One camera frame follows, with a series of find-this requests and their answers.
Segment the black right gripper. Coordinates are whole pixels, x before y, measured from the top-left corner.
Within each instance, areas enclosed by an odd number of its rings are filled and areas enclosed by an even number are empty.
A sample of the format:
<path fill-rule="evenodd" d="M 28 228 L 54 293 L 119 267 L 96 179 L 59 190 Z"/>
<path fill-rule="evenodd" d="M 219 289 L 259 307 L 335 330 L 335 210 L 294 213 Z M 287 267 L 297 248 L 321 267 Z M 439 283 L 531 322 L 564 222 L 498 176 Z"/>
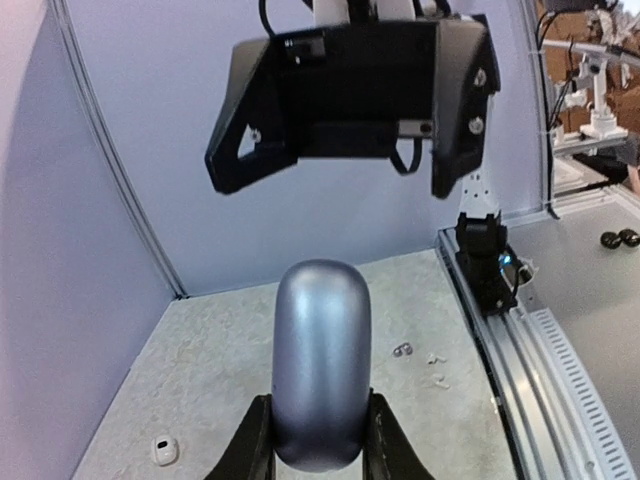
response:
<path fill-rule="evenodd" d="M 205 163 L 234 194 L 302 158 L 400 161 L 433 131 L 432 194 L 482 164 L 500 74 L 484 14 L 281 33 L 234 46 Z"/>

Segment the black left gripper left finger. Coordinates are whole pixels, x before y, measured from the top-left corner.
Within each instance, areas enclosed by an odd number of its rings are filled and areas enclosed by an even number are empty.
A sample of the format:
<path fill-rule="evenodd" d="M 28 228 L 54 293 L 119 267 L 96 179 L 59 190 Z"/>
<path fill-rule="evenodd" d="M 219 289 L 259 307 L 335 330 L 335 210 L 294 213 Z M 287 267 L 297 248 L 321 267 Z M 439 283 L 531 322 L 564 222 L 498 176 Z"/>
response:
<path fill-rule="evenodd" d="M 275 478 L 271 396 L 257 395 L 232 439 L 205 480 Z"/>

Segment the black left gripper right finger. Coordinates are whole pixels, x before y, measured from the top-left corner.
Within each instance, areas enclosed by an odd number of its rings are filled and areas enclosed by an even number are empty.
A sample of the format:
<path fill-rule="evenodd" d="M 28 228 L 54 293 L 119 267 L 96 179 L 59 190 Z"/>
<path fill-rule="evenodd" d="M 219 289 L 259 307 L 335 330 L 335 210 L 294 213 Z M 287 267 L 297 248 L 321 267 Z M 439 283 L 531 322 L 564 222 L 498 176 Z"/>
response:
<path fill-rule="evenodd" d="M 406 437 L 386 398 L 372 392 L 362 449 L 362 478 L 434 480 Z"/>

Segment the blue-grey earbud charging case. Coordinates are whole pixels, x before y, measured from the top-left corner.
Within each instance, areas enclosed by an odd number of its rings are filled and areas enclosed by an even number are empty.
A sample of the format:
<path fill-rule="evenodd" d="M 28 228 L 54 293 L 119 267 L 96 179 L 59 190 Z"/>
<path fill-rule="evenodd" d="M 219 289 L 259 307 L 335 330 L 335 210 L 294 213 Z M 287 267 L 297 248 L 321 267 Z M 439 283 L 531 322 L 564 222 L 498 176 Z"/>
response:
<path fill-rule="evenodd" d="M 315 259 L 285 273 L 276 294 L 271 411 L 286 465 L 324 473 L 358 457 L 371 350 L 370 293 L 355 267 Z"/>

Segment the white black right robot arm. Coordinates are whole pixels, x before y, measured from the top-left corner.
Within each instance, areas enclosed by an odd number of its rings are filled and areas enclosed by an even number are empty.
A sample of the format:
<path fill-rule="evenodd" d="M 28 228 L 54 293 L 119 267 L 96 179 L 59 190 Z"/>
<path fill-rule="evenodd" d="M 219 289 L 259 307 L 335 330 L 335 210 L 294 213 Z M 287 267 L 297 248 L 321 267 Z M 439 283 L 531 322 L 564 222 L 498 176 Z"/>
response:
<path fill-rule="evenodd" d="M 480 173 L 489 102 L 500 77 L 482 15 L 370 20 L 284 32 L 235 45 L 224 102 L 205 154 L 214 189 L 231 195 L 303 158 L 404 162 L 401 139 L 432 143 L 432 194 L 461 184 L 456 261 L 484 315 L 516 305 L 502 276 L 507 228 Z"/>

